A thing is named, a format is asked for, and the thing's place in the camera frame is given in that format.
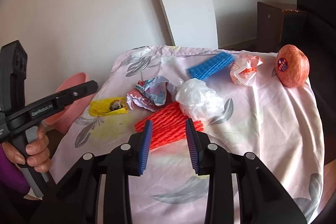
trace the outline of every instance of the plastic bag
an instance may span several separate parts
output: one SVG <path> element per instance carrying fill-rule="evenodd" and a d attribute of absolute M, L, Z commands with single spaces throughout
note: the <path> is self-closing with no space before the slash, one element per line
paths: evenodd
<path fill-rule="evenodd" d="M 127 113 L 125 97 L 106 98 L 90 103 L 89 114 L 93 117 L 125 113 Z"/>
<path fill-rule="evenodd" d="M 252 86 L 257 74 L 256 67 L 264 63 L 257 55 L 248 55 L 242 52 L 238 59 L 234 60 L 230 70 L 230 77 L 233 83 L 244 86 Z"/>
<path fill-rule="evenodd" d="M 183 114 L 193 121 L 206 121 L 221 115 L 224 111 L 224 100 L 215 90 L 196 78 L 182 82 L 181 80 L 175 100 L 179 102 Z"/>

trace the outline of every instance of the white plastic bag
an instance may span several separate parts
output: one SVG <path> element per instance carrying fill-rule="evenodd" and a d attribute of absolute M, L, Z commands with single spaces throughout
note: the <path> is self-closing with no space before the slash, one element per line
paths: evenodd
<path fill-rule="evenodd" d="M 181 82 L 175 100 L 179 102 L 182 113 L 193 121 L 207 121 L 224 111 L 223 98 L 208 88 L 204 81 L 193 78 Z"/>

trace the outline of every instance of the bed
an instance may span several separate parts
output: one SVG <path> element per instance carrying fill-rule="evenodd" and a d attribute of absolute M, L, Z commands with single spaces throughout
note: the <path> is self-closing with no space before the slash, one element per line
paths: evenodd
<path fill-rule="evenodd" d="M 158 75 L 173 85 L 188 80 L 187 68 L 223 50 L 171 46 L 145 46 L 122 53 L 108 80 L 93 100 L 125 97 L 139 80 Z M 237 58 L 239 52 L 226 51 Z M 224 99 L 224 112 L 204 122 L 210 140 L 228 152 L 254 152 L 282 183 L 306 219 L 311 221 L 323 189 L 324 137 L 309 80 L 299 88 L 284 87 L 275 74 L 275 53 L 259 55 L 252 87 L 233 84 L 230 67 L 205 80 Z M 134 125 L 151 112 L 144 108 L 127 114 L 91 117 L 88 108 L 73 123 L 54 157 L 51 174 L 56 182 L 85 153 L 109 153 L 128 141 Z M 185 139 L 150 151 L 143 176 L 130 177 L 133 223 L 203 223 L 208 177 L 192 169 Z M 236 223 L 239 223 L 238 188 L 234 176 Z"/>

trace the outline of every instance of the wooden cabinet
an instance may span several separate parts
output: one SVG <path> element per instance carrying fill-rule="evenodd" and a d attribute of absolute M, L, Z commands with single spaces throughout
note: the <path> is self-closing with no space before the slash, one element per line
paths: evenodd
<path fill-rule="evenodd" d="M 275 2 L 258 2 L 257 52 L 277 52 L 281 44 L 300 37 L 306 12 L 296 5 Z"/>

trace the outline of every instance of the fingernail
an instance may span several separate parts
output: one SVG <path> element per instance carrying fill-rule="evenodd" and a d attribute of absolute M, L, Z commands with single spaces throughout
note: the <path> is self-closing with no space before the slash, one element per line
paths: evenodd
<path fill-rule="evenodd" d="M 27 159 L 27 162 L 28 162 L 28 164 L 29 164 L 30 166 L 34 166 L 34 165 L 37 164 L 37 161 L 36 161 L 35 158 L 28 158 L 28 159 Z"/>
<path fill-rule="evenodd" d="M 41 165 L 35 166 L 35 171 L 41 172 L 43 170 Z"/>
<path fill-rule="evenodd" d="M 29 155 L 33 155 L 33 154 L 35 154 L 35 151 L 36 151 L 36 149 L 35 149 L 35 146 L 34 145 L 27 145 L 26 146 L 26 151 L 27 151 L 27 153 L 29 154 Z"/>
<path fill-rule="evenodd" d="M 16 154 L 14 156 L 14 159 L 18 164 L 25 164 L 26 163 L 25 158 L 22 157 L 21 155 Z"/>

